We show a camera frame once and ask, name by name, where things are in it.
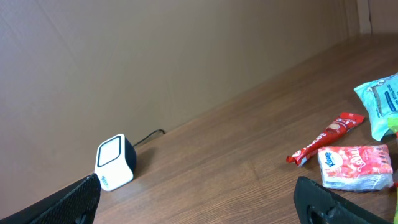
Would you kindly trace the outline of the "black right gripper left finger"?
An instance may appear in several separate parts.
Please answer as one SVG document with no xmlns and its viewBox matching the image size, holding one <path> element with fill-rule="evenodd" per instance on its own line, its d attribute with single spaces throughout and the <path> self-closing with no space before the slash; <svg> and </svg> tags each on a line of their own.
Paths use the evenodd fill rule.
<svg viewBox="0 0 398 224">
<path fill-rule="evenodd" d="M 100 195 L 100 180 L 96 174 L 91 174 L 1 219 L 1 223 L 92 224 L 100 202 Z"/>
</svg>

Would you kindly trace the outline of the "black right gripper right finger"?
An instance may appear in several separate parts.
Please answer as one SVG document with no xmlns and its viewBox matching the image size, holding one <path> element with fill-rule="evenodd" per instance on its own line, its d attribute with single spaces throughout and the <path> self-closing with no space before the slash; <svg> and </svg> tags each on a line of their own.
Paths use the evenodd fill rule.
<svg viewBox="0 0 398 224">
<path fill-rule="evenodd" d="M 304 176 L 297 179 L 293 200 L 301 224 L 390 224 Z"/>
</svg>

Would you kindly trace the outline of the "red white small packet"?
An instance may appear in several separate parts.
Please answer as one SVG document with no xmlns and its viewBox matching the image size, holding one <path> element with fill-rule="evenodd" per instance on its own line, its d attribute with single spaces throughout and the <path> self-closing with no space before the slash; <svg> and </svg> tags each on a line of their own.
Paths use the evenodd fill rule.
<svg viewBox="0 0 398 224">
<path fill-rule="evenodd" d="M 388 147 L 330 146 L 318 150 L 322 185 L 345 191 L 375 191 L 394 185 Z"/>
</svg>

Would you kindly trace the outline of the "red Nescafe stick sachet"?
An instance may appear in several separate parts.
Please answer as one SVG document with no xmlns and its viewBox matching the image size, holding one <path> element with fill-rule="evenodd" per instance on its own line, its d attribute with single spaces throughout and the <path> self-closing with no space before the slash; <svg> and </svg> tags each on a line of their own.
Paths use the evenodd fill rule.
<svg viewBox="0 0 398 224">
<path fill-rule="evenodd" d="M 365 120 L 365 116 L 353 113 L 341 113 L 325 130 L 309 145 L 287 156 L 286 162 L 303 166 L 321 147 L 329 146 L 339 140 L 349 130 L 357 127 Z"/>
</svg>

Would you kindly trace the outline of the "teal tissue packet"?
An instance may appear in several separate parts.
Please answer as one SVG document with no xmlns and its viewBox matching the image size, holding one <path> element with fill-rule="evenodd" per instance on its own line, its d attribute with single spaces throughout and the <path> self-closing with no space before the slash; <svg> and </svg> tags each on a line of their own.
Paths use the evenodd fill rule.
<svg viewBox="0 0 398 224">
<path fill-rule="evenodd" d="M 368 112 L 371 136 L 381 141 L 391 132 L 387 120 L 397 118 L 397 74 L 363 83 L 354 92 Z"/>
</svg>

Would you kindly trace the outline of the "green Haribo gummy bag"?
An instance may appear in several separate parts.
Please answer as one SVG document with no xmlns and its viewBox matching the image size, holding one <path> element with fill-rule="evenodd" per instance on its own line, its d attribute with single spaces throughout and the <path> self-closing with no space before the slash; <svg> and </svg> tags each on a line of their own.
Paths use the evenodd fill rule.
<svg viewBox="0 0 398 224">
<path fill-rule="evenodd" d="M 397 138 L 397 118 L 388 118 L 387 119 L 387 125 L 388 128 L 395 134 Z M 394 187 L 397 190 L 397 170 L 393 173 L 393 181 L 394 181 Z M 397 224 L 397 210 L 398 210 L 398 205 L 396 205 L 396 210 L 395 210 L 395 215 L 394 215 L 394 220 L 393 224 Z"/>
</svg>

